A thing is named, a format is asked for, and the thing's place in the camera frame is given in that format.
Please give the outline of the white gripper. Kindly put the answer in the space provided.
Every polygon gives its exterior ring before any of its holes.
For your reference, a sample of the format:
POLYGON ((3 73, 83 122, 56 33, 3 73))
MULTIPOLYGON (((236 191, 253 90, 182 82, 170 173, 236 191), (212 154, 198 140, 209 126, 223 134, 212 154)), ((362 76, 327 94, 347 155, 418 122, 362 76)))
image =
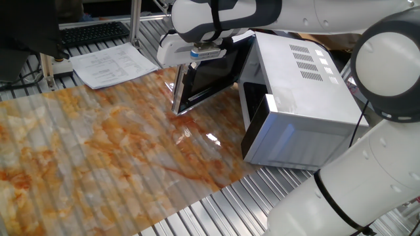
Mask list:
MULTIPOLYGON (((175 31, 168 31, 161 36, 157 59, 162 66, 170 67, 218 59, 224 57, 226 53, 227 50, 222 47, 222 39, 217 39, 215 43, 187 43, 175 31)), ((185 85, 194 84, 197 68, 197 64, 185 66, 185 85)))

